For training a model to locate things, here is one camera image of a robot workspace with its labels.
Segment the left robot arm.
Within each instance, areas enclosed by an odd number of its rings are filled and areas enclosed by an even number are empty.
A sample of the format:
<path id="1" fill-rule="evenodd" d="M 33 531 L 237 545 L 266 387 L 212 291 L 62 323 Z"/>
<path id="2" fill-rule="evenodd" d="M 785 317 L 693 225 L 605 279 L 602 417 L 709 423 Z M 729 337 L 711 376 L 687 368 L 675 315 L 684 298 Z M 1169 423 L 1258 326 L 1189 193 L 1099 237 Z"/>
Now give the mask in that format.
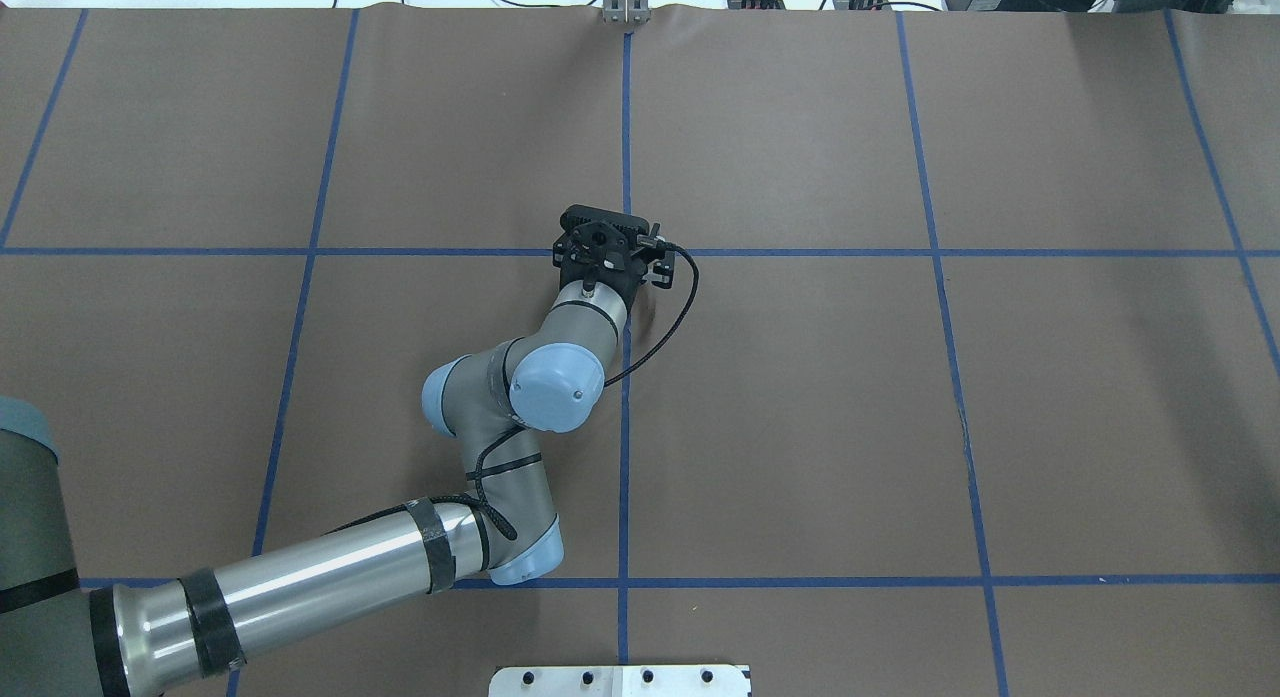
<path id="1" fill-rule="evenodd" d="M 556 570 L 561 518 L 538 434 L 586 422 L 640 286 L 567 272 L 536 333 L 425 379 L 424 414 L 460 442 L 465 492 L 150 588 L 83 588 L 49 425 L 4 398 L 3 693 L 160 696 L 461 578 L 513 586 Z"/>

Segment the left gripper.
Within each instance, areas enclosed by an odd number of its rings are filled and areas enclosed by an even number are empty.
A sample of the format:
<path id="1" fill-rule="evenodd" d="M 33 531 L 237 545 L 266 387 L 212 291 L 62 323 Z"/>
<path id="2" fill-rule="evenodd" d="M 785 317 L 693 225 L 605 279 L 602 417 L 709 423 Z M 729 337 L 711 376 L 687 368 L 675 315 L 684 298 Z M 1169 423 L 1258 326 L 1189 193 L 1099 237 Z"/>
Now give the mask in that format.
<path id="1" fill-rule="evenodd" d="M 641 278 L 627 270 L 602 270 L 589 269 L 584 278 L 584 292 L 588 295 L 603 295 L 605 288 L 614 293 L 626 308 L 632 308 L 637 292 L 641 286 Z"/>

